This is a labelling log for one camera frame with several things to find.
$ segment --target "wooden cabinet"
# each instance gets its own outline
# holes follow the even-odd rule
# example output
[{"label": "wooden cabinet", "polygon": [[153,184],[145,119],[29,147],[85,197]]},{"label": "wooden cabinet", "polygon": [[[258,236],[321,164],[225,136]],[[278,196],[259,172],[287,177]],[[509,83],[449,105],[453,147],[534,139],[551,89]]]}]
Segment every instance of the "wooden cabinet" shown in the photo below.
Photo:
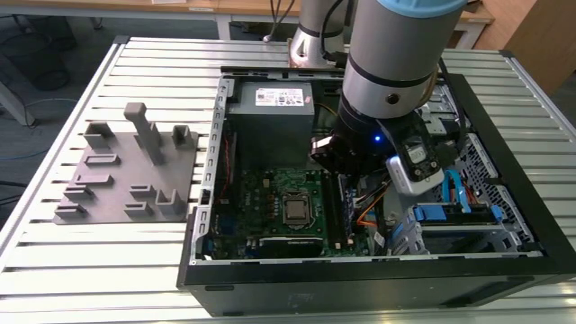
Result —
[{"label": "wooden cabinet", "polygon": [[576,0],[482,0],[495,17],[475,49],[507,49],[551,94],[576,70]]}]

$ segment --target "wooden desk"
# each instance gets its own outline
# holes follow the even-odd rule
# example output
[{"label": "wooden desk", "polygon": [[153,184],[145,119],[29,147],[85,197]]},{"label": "wooden desk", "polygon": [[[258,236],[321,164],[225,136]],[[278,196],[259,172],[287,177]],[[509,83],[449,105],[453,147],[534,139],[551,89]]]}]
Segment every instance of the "wooden desk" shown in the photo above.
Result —
[{"label": "wooden desk", "polygon": [[[299,2],[295,0],[285,23],[295,24]],[[289,0],[282,0],[283,13]],[[6,14],[83,16],[102,18],[155,18],[213,20],[219,39],[229,40],[227,24],[271,22],[269,0],[187,0],[186,3],[153,5],[150,0],[0,0],[0,12]],[[483,27],[494,21],[483,7],[475,13],[463,12],[455,30],[463,32],[455,48],[470,49]]]},{"label": "wooden desk", "polygon": [[[299,15],[299,3],[305,0],[295,0],[291,10],[286,15],[283,22],[297,23]],[[289,5],[289,0],[282,0],[279,12],[283,13]],[[230,22],[271,22],[270,18],[270,2],[269,0],[218,0],[218,14],[229,14]],[[463,12],[459,17],[458,25],[454,30],[462,32],[461,38],[455,44],[457,49],[470,49],[479,37],[483,27],[494,22],[493,15],[487,12],[483,6],[479,6],[474,13]]]}]

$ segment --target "white desk leg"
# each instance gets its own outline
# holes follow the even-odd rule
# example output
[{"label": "white desk leg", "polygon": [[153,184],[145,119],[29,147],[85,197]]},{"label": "white desk leg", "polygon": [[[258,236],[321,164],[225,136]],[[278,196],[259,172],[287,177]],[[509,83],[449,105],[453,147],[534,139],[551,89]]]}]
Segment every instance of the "white desk leg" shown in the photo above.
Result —
[{"label": "white desk leg", "polygon": [[230,40],[230,21],[230,15],[223,13],[215,15],[217,36],[222,41]]},{"label": "white desk leg", "polygon": [[485,26],[485,24],[458,24],[455,26],[455,30],[463,31],[458,44],[455,45],[457,49],[474,48],[474,44],[479,38]]},{"label": "white desk leg", "polygon": [[34,118],[27,112],[23,113],[23,106],[21,105],[21,102],[18,101],[15,96],[9,91],[7,87],[1,82],[0,82],[0,104],[2,105],[3,109],[7,110],[9,114],[19,123],[19,125],[25,126],[26,121],[27,121],[27,125],[31,125],[34,123]]}]

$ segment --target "motherboard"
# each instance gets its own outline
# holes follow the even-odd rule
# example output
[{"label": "motherboard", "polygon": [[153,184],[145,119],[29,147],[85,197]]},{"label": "motherboard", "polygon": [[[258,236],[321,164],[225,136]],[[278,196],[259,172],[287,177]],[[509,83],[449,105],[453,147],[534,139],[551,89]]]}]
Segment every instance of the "motherboard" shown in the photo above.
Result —
[{"label": "motherboard", "polygon": [[218,217],[225,235],[215,245],[226,251],[225,259],[369,255],[366,233],[333,239],[343,235],[333,224],[341,209],[325,204],[333,195],[322,189],[325,178],[325,172],[313,169],[241,172],[235,215]]}]

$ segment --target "cable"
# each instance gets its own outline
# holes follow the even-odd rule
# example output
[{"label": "cable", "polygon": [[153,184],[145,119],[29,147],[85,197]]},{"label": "cable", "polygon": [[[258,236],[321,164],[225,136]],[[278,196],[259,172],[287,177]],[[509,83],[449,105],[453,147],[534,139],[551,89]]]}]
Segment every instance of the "cable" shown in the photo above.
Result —
[{"label": "cable", "polygon": [[450,180],[453,181],[454,188],[454,198],[455,202],[461,205],[461,210],[465,213],[470,212],[467,205],[467,193],[463,185],[461,184],[459,173],[454,169],[445,169],[443,171],[443,181],[441,182],[441,200],[443,203],[450,203],[451,194],[450,194]]},{"label": "cable", "polygon": [[355,200],[355,204],[359,205],[361,203],[363,203],[363,201],[370,199],[387,185],[389,185],[389,179],[383,179],[381,186],[377,187],[371,192],[367,192],[363,196],[361,196]]},{"label": "cable", "polygon": [[334,116],[338,115],[338,114],[333,111],[333,109],[331,109],[329,106],[323,105],[322,103],[314,103],[314,105],[321,106],[321,108],[323,108],[325,110],[327,110],[327,111],[330,112],[331,115],[334,115]]},{"label": "cable", "polygon": [[49,148],[46,148],[45,150],[27,154],[27,155],[21,155],[21,156],[15,156],[15,157],[0,157],[0,161],[13,161],[13,160],[21,160],[21,159],[27,159],[29,157],[34,157],[35,155],[39,155],[45,152],[47,152]]},{"label": "cable", "polygon": [[469,188],[466,182],[463,182],[463,187],[465,187],[465,189],[466,189],[466,193],[467,193],[467,201],[469,201],[469,203],[470,203],[470,204],[477,204],[475,195],[474,195],[471,189]]},{"label": "cable", "polygon": [[455,106],[455,112],[458,113],[459,136],[458,136],[458,140],[455,142],[455,149],[459,152],[461,149],[463,148],[463,137],[466,135],[466,115],[463,113],[463,108],[461,106],[458,97],[455,96],[455,93],[453,91],[451,79],[447,76],[446,64],[445,64],[443,59],[441,57],[439,57],[438,65],[439,65],[441,75],[443,76],[443,81],[446,82],[446,87],[447,87],[449,93],[453,95],[453,103]]},{"label": "cable", "polygon": [[369,204],[369,206],[361,212],[359,217],[355,220],[355,224],[358,224],[358,225],[367,225],[367,226],[377,226],[373,221],[363,221],[363,217],[366,216],[369,210],[373,208],[373,206],[379,201],[379,199],[382,199],[383,195],[386,194],[386,191],[387,191],[387,186],[383,188],[381,194],[378,194],[378,196],[374,198],[374,200],[371,201],[371,203]]},{"label": "cable", "polygon": [[6,200],[10,200],[13,198],[19,198],[19,197],[21,197],[21,194],[14,194],[13,196],[7,196],[5,198],[0,198],[0,203],[2,203]]},{"label": "cable", "polygon": [[325,13],[323,22],[322,22],[322,29],[319,29],[319,53],[322,54],[322,58],[327,59],[330,57],[330,53],[325,51],[325,28],[327,27],[327,21],[330,19],[331,13],[335,11],[335,8],[338,7],[339,3],[342,3],[343,0],[335,0],[333,3],[330,9]]},{"label": "cable", "polygon": [[10,201],[0,202],[0,206],[9,205],[11,203],[17,203],[18,200],[19,200],[19,197],[11,199]]},{"label": "cable", "polygon": [[13,181],[0,180],[0,186],[25,188],[25,187],[27,187],[27,184],[22,184],[21,182],[13,182]]},{"label": "cable", "polygon": [[34,123],[31,123],[31,124],[29,124],[27,123],[27,107],[29,106],[33,106],[33,105],[35,105],[35,104],[38,104],[38,103],[45,103],[45,102],[47,102],[47,101],[69,101],[69,102],[71,102],[71,103],[78,103],[78,101],[75,100],[75,99],[69,99],[69,98],[47,98],[47,99],[39,99],[39,100],[35,100],[35,101],[33,101],[33,102],[30,102],[29,104],[23,104],[23,100],[22,100],[22,98],[19,97],[19,95],[17,94],[17,92],[15,91],[13,91],[10,88],[7,88],[7,90],[10,91],[10,93],[14,95],[14,97],[17,98],[17,100],[19,101],[19,104],[22,105],[22,107],[23,107],[23,123],[25,123],[25,127],[27,127],[27,129],[30,129],[30,130],[33,130],[35,127],[37,127],[37,124],[34,125]]},{"label": "cable", "polygon": [[283,12],[283,15],[281,15],[279,20],[275,21],[275,19],[278,18],[278,12],[279,12],[279,2],[281,2],[281,0],[278,0],[278,3],[275,5],[275,12],[274,12],[273,0],[269,0],[269,10],[271,11],[271,30],[269,31],[269,34],[261,38],[263,43],[267,43],[271,40],[273,32],[275,31],[275,26],[278,24],[281,24],[281,22],[283,21],[283,18],[287,16],[289,10],[291,9],[291,6],[294,5],[295,0],[290,0],[286,11]]}]

